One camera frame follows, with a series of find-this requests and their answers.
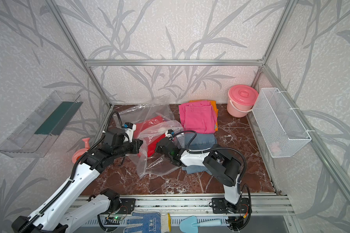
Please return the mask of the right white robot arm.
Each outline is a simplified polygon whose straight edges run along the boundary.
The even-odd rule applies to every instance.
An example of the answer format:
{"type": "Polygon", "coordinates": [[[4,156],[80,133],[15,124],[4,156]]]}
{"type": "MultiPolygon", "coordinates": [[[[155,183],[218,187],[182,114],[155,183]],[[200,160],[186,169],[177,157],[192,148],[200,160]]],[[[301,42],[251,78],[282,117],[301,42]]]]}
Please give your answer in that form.
{"type": "Polygon", "coordinates": [[[165,138],[157,143],[155,152],[164,155],[177,167],[206,168],[224,187],[224,200],[214,212],[239,213],[242,195],[240,184],[247,169],[246,158],[240,151],[218,144],[203,150],[192,150],[190,144],[196,137],[196,131],[185,130],[175,133],[173,130],[168,130],[165,138]],[[190,133],[193,133],[193,136],[185,148],[179,148],[174,143],[178,136],[190,133]]]}

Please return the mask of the clear plastic vacuum bag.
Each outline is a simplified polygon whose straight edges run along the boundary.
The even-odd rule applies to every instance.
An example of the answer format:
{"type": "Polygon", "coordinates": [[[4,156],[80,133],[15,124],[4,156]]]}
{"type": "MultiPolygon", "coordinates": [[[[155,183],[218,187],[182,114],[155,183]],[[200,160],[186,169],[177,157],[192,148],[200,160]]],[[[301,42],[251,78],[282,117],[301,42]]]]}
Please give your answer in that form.
{"type": "Polygon", "coordinates": [[[163,154],[155,152],[157,143],[165,138],[168,130],[173,130],[175,133],[183,130],[170,108],[169,101],[170,97],[163,95],[148,103],[115,107],[123,123],[131,122],[136,125],[133,138],[143,141],[138,154],[127,155],[136,166],[140,179],[146,175],[167,175],[179,169],[163,154]]]}

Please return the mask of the orange trousers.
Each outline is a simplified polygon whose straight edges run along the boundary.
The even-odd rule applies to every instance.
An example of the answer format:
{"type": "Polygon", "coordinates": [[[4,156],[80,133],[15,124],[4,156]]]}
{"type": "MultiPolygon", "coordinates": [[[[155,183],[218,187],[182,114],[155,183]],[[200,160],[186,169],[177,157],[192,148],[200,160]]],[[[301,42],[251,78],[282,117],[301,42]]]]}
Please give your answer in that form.
{"type": "MultiPolygon", "coordinates": [[[[206,102],[206,100],[191,100],[191,101],[189,101],[189,102],[190,102],[190,103],[206,102]]],[[[214,114],[215,114],[215,131],[218,131],[218,121],[217,121],[217,118],[218,118],[218,108],[217,108],[217,105],[216,105],[216,101],[207,100],[207,102],[209,102],[210,105],[211,105],[212,108],[213,108],[213,111],[214,111],[214,114]]]]}

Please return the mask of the pink garment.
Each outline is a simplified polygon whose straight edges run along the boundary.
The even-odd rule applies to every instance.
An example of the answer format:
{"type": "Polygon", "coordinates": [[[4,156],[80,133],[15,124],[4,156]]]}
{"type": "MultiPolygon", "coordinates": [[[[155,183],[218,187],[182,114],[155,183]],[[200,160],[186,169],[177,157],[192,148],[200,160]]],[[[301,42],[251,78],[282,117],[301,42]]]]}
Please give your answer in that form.
{"type": "Polygon", "coordinates": [[[184,130],[198,134],[215,133],[215,114],[209,102],[184,103],[179,107],[180,123],[184,130]]]}

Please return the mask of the blue towel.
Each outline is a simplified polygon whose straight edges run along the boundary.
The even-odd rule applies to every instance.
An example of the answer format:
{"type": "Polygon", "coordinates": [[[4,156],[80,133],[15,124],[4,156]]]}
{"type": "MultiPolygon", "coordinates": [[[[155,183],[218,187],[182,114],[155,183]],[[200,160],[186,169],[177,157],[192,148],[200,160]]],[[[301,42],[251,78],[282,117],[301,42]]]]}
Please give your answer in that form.
{"type": "MultiPolygon", "coordinates": [[[[190,143],[189,149],[206,150],[211,148],[216,143],[217,139],[214,134],[197,134],[195,139],[190,143]]],[[[182,170],[186,171],[187,174],[207,172],[209,175],[212,175],[212,173],[206,167],[203,166],[187,166],[182,167],[182,170]]]]}

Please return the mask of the red garment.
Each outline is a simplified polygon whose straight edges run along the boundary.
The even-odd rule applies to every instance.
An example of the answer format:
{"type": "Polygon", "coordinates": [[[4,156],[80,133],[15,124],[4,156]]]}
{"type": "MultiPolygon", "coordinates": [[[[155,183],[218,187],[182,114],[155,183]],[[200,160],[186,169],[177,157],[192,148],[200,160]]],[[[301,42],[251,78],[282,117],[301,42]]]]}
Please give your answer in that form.
{"type": "Polygon", "coordinates": [[[148,145],[147,157],[150,158],[156,149],[157,143],[163,139],[164,134],[159,133],[159,123],[164,122],[165,119],[161,116],[151,118],[145,122],[136,124],[136,131],[134,132],[134,138],[142,138],[142,141],[146,141],[148,145]]]}

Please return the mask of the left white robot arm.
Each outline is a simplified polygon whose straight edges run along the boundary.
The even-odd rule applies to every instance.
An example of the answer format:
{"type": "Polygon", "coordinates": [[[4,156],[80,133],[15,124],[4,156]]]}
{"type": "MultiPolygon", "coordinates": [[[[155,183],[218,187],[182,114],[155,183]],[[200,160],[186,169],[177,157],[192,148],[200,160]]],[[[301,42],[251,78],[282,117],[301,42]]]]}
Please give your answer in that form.
{"type": "Polygon", "coordinates": [[[111,190],[104,191],[88,205],[74,213],[66,211],[107,167],[127,154],[137,154],[143,144],[134,138],[136,124],[122,123],[109,129],[106,125],[101,138],[78,157],[70,177],[44,204],[29,216],[19,216],[13,223],[15,233],[71,233],[92,217],[113,209],[119,196],[111,190]]]}

